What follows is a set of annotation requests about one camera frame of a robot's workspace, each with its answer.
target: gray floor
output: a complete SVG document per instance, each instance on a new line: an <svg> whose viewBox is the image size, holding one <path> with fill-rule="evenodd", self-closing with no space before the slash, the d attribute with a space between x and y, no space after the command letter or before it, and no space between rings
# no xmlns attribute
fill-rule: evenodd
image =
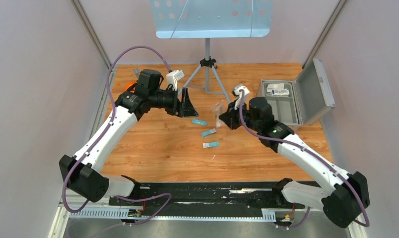
<svg viewBox="0 0 399 238"><path fill-rule="evenodd" d="M299 222L303 215L297 212L295 222ZM70 219L69 231L64 237L68 234L70 238L350 238L347 229L332 224L322 212L311 212L301 227L289 231L264 222L149 221L98 234L118 223L121 222L112 219Z"/></svg>

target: orange ring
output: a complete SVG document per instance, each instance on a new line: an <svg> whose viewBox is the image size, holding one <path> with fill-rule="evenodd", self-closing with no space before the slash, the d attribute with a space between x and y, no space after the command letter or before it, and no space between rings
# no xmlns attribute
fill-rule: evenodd
<svg viewBox="0 0 399 238"><path fill-rule="evenodd" d="M125 91L127 91L131 86L133 86L136 83L136 81L132 81L131 83L129 83L126 87L125 87Z"/></svg>

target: scratched black surface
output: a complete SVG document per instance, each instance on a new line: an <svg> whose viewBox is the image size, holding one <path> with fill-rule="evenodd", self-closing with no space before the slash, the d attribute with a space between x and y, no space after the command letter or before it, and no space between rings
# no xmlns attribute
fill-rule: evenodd
<svg viewBox="0 0 399 238"><path fill-rule="evenodd" d="M300 183L318 186L314 181ZM278 204L272 191L255 191L245 194L229 194L229 190L243 188L272 188L277 182L160 182L141 183L141 197L152 197L169 192L172 199L160 212L161 216L199 216L199 217L262 217L261 208L291 208L292 204ZM146 203L143 215L152 215L166 202L161 197ZM200 202L181 204L178 202ZM141 205L111 198L110 205Z"/></svg>

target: wooden table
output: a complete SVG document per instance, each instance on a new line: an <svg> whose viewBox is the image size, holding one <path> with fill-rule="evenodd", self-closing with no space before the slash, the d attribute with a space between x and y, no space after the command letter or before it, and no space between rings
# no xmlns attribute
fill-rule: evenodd
<svg viewBox="0 0 399 238"><path fill-rule="evenodd" d="M121 65L113 87L114 98L125 90L130 81L136 80L133 74L135 67L140 70L155 69L164 76L167 73L162 65ZM180 81L181 87L197 65L180 64L171 67L184 71L186 76ZM251 98L257 92L260 79L294 80L301 70L299 63L255 63L219 64L217 72L227 92L243 83L251 91ZM204 70L200 70L191 85L203 84ZM213 91L220 90L212 74L210 88ZM123 136L102 173L127 175L137 181L312 180L297 165L264 147L242 127L229 130L223 126L217 129L217 133L201 137L201 132L215 127L211 107L224 100L224 96L207 94L196 88L189 88L189 96L199 112L198 119L208 121L208 126L192 124L192 118L167 115L163 109L152 109ZM305 143L332 161L319 122L313 126L301 127L297 133ZM211 141L219 141L220 146L202 148L202 143Z"/></svg>

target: robotic arm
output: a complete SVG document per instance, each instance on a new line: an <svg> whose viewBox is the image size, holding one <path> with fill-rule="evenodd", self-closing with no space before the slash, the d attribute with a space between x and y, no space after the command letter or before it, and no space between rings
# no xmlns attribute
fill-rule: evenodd
<svg viewBox="0 0 399 238"><path fill-rule="evenodd" d="M255 136L264 146L293 161L321 186L313 187L284 178L273 188L279 193L280 200L323 210L334 224L342 228L348 227L361 213L360 204L364 208L369 206L367 180L361 173L350 174L307 146L292 129L274 119L271 105L264 97L252 98L247 110L242 102L248 97L249 90L241 84L232 93L237 99L219 118L230 129L244 124L251 133L251 130L256 131Z"/></svg>
<svg viewBox="0 0 399 238"><path fill-rule="evenodd" d="M121 140L122 136L134 126L151 108L163 108L167 114L180 118L197 117L188 89L182 89L182 99L178 99L177 83L183 72L175 70L166 76L167 88L160 89L164 78L160 72L143 70L138 81L122 93L115 102L116 113L113 122L109 118L103 123L94 136L78 150L74 156L64 155L59 166L63 179L77 162L76 158L85 155L85 159L73 171L67 187L91 202L97 202L103 196L121 195L136 196L133 190L136 181L129 177L104 177L100 173L108 156Z"/></svg>

